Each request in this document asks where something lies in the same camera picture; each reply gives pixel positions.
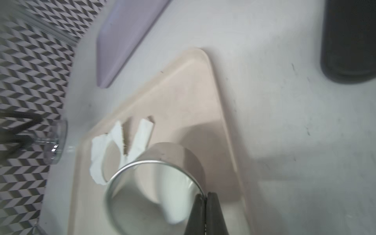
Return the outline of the black handled metal scraper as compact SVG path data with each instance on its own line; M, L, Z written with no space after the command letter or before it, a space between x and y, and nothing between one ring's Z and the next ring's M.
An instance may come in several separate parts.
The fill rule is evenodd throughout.
M376 2L326 1L320 65L333 82L357 84L376 78Z

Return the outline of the white dough ball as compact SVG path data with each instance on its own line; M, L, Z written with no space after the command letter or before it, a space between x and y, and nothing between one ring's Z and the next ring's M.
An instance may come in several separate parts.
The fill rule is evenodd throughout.
M107 134L94 137L91 145L91 165L89 169L94 182L103 186L109 183L104 173L104 163L106 160L114 160L116 170L119 170L134 162L145 152L153 128L153 122L144 118L141 119L134 140L131 143L131 148L127 154L124 152L124 131L119 121L115 123Z

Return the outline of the beige plastic tray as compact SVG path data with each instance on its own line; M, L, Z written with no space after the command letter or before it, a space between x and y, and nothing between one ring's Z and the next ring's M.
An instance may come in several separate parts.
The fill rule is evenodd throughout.
M132 142L139 121L146 117L155 123L151 145L181 143L199 159L205 172L204 189L218 194L228 232L250 234L212 63L199 48L184 51L83 137L76 154L68 234L115 234L105 216L105 187L89 173L92 139L120 121Z

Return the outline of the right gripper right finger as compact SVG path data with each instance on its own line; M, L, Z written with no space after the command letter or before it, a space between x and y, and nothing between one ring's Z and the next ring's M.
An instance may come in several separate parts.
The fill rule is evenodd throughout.
M206 234L229 235L218 195L209 192L206 200Z

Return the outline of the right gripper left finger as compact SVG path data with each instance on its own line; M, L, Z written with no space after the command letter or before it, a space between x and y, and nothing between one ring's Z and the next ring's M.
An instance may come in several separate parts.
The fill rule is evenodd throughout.
M206 232L206 199L197 194L184 235L204 235Z

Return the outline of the round cut dough wrapper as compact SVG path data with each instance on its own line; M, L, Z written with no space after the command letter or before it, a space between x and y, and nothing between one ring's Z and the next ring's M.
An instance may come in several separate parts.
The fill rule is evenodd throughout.
M197 185L183 172L166 164L141 164L135 169L138 189L159 206L167 223L185 221L200 193Z

